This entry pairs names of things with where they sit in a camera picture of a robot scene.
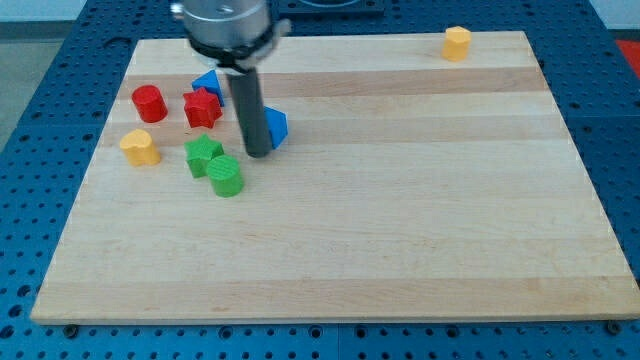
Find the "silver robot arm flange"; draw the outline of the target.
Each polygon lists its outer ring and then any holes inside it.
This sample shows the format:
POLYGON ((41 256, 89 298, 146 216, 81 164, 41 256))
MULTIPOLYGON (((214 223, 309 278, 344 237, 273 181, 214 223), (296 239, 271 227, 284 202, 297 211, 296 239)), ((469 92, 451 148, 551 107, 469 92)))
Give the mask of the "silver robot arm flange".
POLYGON ((170 11, 199 60, 234 76, 255 70, 292 30, 290 20, 272 18, 265 0, 179 0, 170 11))

